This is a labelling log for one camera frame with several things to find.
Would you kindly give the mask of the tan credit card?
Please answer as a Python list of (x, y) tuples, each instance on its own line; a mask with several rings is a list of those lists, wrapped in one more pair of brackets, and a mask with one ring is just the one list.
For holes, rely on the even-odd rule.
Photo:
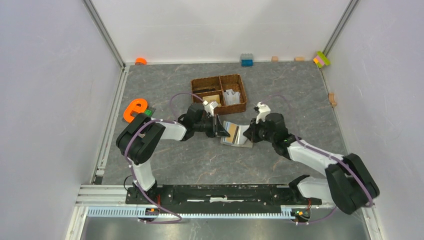
[(228, 132), (230, 133), (230, 137), (228, 138), (229, 143), (235, 144), (237, 142), (238, 131), (239, 131), (239, 125), (235, 123), (228, 124)]

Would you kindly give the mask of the grey card holder wallet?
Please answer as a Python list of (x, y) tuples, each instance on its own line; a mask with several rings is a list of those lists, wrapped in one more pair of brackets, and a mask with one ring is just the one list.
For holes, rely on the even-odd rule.
[(224, 121), (223, 126), (225, 130), (230, 134), (230, 137), (222, 137), (220, 143), (232, 147), (244, 147), (252, 148), (253, 143), (243, 135), (243, 133), (249, 128), (248, 125), (240, 125), (229, 121)]

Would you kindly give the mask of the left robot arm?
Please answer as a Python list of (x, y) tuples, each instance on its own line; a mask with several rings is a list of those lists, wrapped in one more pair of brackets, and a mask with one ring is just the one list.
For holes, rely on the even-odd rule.
[(116, 147), (128, 162), (133, 176), (133, 189), (127, 193), (139, 197), (145, 204), (157, 198), (157, 181), (153, 176), (150, 158), (159, 141), (187, 141), (196, 132), (205, 133), (208, 138), (229, 137), (230, 133), (214, 113), (211, 103), (193, 103), (186, 113), (176, 121), (152, 118), (139, 113), (119, 134)]

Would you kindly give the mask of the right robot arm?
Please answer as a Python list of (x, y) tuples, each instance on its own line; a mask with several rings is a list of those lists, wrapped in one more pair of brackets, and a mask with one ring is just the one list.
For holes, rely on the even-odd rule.
[(371, 207), (380, 189), (355, 153), (340, 155), (315, 147), (292, 134), (280, 113), (265, 119), (253, 118), (243, 135), (253, 143), (271, 143), (275, 152), (291, 161), (302, 163), (322, 174), (323, 178), (301, 177), (289, 189), (289, 199), (302, 204), (308, 198), (333, 203), (345, 214)]

